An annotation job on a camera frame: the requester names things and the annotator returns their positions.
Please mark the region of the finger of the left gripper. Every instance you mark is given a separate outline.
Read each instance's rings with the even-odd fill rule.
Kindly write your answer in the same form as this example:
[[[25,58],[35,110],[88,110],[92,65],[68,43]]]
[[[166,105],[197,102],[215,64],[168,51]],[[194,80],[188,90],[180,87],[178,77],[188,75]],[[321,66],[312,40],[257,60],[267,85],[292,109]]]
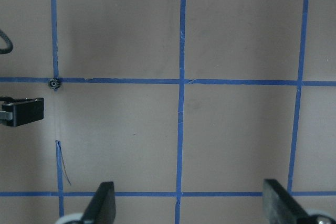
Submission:
[[[1,124],[18,127],[44,118],[44,98],[1,97]]]

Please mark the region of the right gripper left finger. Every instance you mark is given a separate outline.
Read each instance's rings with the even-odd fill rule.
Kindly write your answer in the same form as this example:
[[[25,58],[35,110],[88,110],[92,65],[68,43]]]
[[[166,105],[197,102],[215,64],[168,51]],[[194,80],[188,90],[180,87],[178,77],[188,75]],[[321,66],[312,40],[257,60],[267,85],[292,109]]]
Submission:
[[[114,183],[101,183],[85,209],[80,223],[113,224],[116,218],[115,203]]]

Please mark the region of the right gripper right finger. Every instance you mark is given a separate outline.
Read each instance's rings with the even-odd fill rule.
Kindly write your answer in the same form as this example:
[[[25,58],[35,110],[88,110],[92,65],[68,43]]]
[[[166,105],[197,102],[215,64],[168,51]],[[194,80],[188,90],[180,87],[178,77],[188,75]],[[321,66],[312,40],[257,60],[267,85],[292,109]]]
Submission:
[[[315,223],[276,179],[265,179],[262,189],[263,212],[271,224]]]

